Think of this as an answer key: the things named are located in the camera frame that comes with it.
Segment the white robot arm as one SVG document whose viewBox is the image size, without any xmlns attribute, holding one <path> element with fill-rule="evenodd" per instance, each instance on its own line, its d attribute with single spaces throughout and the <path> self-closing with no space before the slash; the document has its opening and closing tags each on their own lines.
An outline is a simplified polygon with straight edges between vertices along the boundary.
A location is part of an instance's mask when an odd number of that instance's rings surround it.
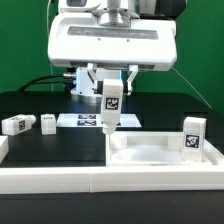
<svg viewBox="0 0 224 224">
<path fill-rule="evenodd" d="M 187 0 L 59 0 L 48 39 L 57 67 L 76 68 L 73 92 L 102 94 L 103 82 L 119 71 L 168 71 L 177 60 L 176 19 Z"/>
</svg>

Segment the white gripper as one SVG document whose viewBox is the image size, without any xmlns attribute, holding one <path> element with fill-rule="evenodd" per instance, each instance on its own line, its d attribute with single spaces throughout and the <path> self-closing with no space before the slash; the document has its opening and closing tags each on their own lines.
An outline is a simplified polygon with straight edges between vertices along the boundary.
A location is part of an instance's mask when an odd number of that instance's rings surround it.
<svg viewBox="0 0 224 224">
<path fill-rule="evenodd" d="M 167 71 L 175 64 L 175 35 L 176 24 L 170 20 L 133 19 L 129 27 L 106 27 L 90 13 L 61 13 L 52 22 L 48 57 L 59 67 L 87 66 L 95 94 L 103 92 L 97 66 L 128 69 L 124 93 L 130 95 L 138 68 Z"/>
</svg>

